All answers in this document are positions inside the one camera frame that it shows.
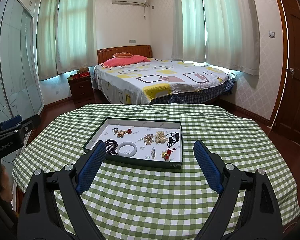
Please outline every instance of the red box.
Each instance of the red box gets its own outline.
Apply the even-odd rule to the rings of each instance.
[[[90,76],[90,72],[80,73],[79,75],[80,75],[80,77],[89,77]]]

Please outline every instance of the white curtain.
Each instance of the white curtain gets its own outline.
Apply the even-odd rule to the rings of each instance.
[[[205,62],[203,0],[174,0],[172,58]]]
[[[55,13],[57,0],[41,0],[37,27],[39,80],[57,76]]]
[[[96,0],[60,0],[58,9],[58,74],[98,64]]]
[[[205,55],[211,65],[259,74],[254,0],[203,0],[203,5],[200,0],[174,0],[174,20],[173,59],[203,62]]]
[[[259,74],[260,35],[254,0],[204,0],[206,61]]]

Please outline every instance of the plaid bed skirt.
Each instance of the plaid bed skirt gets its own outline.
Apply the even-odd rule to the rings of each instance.
[[[153,99],[150,105],[161,104],[202,104],[208,102],[221,95],[230,95],[234,86],[235,79],[227,80],[225,83],[208,89],[203,89],[197,92],[185,92],[174,95]]]

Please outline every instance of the door handle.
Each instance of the door handle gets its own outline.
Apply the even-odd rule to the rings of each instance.
[[[293,75],[294,75],[294,69],[293,69],[293,68],[290,68],[290,69],[289,69],[289,72],[290,72],[290,74],[292,75],[292,78],[293,78]]]

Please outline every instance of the metal screw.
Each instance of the metal screw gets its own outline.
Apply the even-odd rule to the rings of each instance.
[[[258,169],[258,172],[259,172],[259,174],[261,174],[261,175],[265,175],[265,174],[266,174],[266,172],[265,172],[263,169]]]
[[[40,170],[40,169],[36,169],[36,170],[34,171],[34,174],[35,174],[35,175],[41,174],[41,170]]]
[[[70,171],[70,170],[72,170],[73,169],[73,165],[72,164],[67,164],[66,166],[65,166],[65,170],[66,171]]]
[[[230,170],[230,171],[233,171],[233,170],[234,170],[234,165],[231,164],[231,163],[228,163],[228,164],[226,165],[226,168],[227,168],[228,170]]]

